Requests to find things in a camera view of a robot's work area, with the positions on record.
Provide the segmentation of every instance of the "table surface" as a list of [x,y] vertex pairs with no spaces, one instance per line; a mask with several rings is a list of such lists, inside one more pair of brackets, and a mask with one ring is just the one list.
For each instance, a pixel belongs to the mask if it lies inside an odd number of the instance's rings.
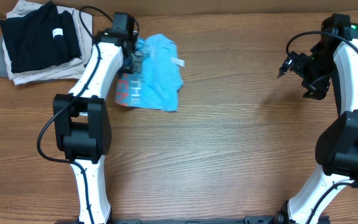
[[[349,12],[358,22],[358,12]],[[185,82],[175,113],[127,110],[107,100],[112,146],[106,158],[114,218],[143,220],[273,215],[312,173],[319,135],[336,119],[332,89],[303,99],[301,78],[277,80],[285,45],[319,30],[330,13],[139,18],[141,36],[163,33],[178,45]],[[109,26],[94,18],[94,32]],[[307,51],[319,37],[292,50]],[[53,223],[79,214],[70,166],[35,148],[52,100],[73,80],[14,86],[0,78],[0,223]],[[46,154],[63,158],[54,128]],[[345,189],[324,211],[358,223],[358,190]]]

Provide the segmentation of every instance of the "folded black cloth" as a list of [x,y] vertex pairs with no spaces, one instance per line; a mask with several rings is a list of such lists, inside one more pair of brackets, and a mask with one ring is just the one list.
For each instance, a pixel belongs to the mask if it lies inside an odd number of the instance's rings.
[[0,20],[12,73],[42,70],[81,57],[72,15],[53,2],[24,17]]

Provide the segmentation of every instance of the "blue cloth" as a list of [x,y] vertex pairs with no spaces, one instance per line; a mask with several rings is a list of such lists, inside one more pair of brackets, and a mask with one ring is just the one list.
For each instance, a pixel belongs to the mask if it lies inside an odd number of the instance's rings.
[[178,90],[183,86],[175,43],[163,34],[139,39],[136,50],[143,52],[142,73],[123,74],[116,88],[116,103],[123,106],[176,111]]

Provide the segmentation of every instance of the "folded white cloth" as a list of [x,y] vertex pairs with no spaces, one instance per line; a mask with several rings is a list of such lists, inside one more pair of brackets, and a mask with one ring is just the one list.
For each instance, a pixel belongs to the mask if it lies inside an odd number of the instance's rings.
[[[7,18],[13,17],[23,17],[27,15],[29,12],[37,10],[41,7],[41,4],[27,2],[25,0],[19,0],[16,4],[15,8],[6,14]],[[20,72],[20,73],[12,73],[11,59],[6,50],[5,42],[2,43],[2,47],[4,49],[4,58],[6,63],[6,69],[8,73],[9,79],[13,80],[15,85],[25,84],[32,81],[41,81],[41,80],[51,80],[51,79],[61,79],[61,78],[81,78],[82,73],[85,70],[85,64],[88,63],[88,60],[91,57],[92,51],[92,39],[86,33],[85,28],[82,26],[80,21],[80,12],[75,8],[68,8],[57,6],[58,13],[62,13],[63,11],[68,11],[71,15],[73,15],[73,21],[77,33],[78,45],[81,50],[81,58],[73,58],[71,61],[67,63],[63,63],[58,66],[51,66],[49,68],[45,68],[43,70],[37,71],[28,71],[28,72]],[[81,13],[82,20],[85,23],[85,26],[92,33],[92,15],[82,12]]]

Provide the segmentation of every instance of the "white label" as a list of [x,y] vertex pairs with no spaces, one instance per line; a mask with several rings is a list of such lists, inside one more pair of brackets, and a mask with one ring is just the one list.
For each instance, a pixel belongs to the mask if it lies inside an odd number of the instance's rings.
[[56,28],[52,31],[53,38],[55,38],[56,35],[63,35],[63,30],[61,28]]
[[172,63],[175,63],[181,67],[184,67],[185,66],[185,61],[184,60],[180,60],[180,59],[177,59],[177,58],[171,58],[171,62]]

